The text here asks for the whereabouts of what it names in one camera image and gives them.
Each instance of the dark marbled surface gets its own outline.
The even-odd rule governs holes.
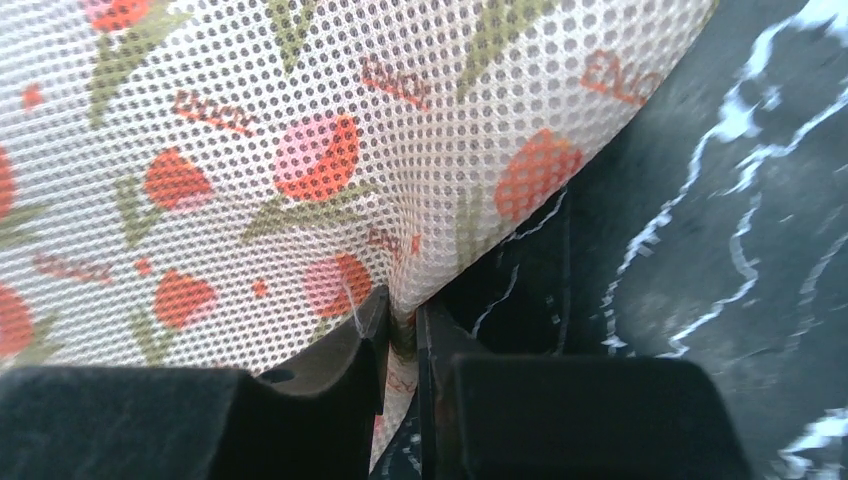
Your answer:
[[[442,297],[495,352],[695,361],[757,478],[848,478],[846,78],[848,2],[722,2],[568,193]],[[415,478],[416,415],[374,478]]]

